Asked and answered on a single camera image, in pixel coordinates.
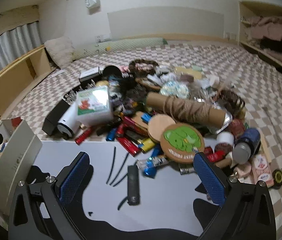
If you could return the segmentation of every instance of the clothes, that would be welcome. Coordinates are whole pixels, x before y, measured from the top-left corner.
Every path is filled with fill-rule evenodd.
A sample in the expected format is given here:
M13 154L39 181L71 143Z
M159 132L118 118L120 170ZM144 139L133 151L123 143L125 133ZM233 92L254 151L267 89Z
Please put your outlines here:
M262 39L267 37L271 40L282 40L282 17L252 17L248 19L251 27L247 34L251 39Z

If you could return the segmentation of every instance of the checkered bedsheet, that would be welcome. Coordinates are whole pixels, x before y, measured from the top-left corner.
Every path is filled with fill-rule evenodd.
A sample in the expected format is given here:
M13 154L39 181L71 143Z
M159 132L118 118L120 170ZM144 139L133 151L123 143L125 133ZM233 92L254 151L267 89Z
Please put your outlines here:
M21 116L41 140L51 140L43 131L46 115L71 88L79 84L82 70L106 65L128 65L135 58L167 62L172 66L203 67L205 74L217 74L221 80L232 76L236 93L246 102L246 120L262 129L271 154L271 169L282 170L282 75L258 56L244 49L188 44L164 45L87 57L73 62L64 73L45 78L13 110L11 117ZM271 124L262 107L268 108ZM104 140L91 136L89 140ZM282 187L270 190L275 213L277 239L282 239Z

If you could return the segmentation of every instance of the white box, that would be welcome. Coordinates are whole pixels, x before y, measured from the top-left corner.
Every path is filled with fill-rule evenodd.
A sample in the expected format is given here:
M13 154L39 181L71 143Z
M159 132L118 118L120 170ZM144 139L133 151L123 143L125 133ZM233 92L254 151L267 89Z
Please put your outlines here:
M7 218L17 183L26 180L42 142L25 120L14 128L11 119L1 119L0 133L8 139L0 156L0 214Z

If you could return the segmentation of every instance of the black cord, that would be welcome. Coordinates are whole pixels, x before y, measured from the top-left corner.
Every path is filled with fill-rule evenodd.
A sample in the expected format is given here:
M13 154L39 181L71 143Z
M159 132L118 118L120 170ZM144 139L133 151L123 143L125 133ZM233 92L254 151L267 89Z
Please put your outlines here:
M112 172L113 172L114 161L115 161L115 154L116 154L116 147L114 146L114 149L113 149L112 166L111 166L110 174L108 175L108 179L107 179L107 181L106 181L106 184L108 184L108 181L110 180L111 175L112 175Z
M117 179L117 177L119 176L119 174L120 174L120 172L122 171L122 168L123 168L123 166L124 166L124 164L125 164L125 162L126 162L126 160L127 160L128 157L129 157L129 152L126 153L125 159L124 159L124 161L123 161L123 163L122 163L122 165L121 165L119 171L117 172L116 176L115 176L114 179L111 181L110 186L112 186L113 182L114 182L114 181Z
M126 173L116 184L114 184L113 187L119 185L119 184L121 183L121 181L122 181L123 179L125 179L126 176L127 176L127 173Z
M121 207L123 206L123 204L124 204L126 201L127 201L127 196L126 196L124 199L122 199L122 201L119 203L119 206L117 206L117 210L120 210Z

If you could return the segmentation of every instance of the curtain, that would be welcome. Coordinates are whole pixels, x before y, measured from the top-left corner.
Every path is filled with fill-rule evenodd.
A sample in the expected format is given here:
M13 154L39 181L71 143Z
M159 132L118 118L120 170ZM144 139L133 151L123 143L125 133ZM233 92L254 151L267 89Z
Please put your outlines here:
M38 22L19 26L0 35L0 70L42 44Z

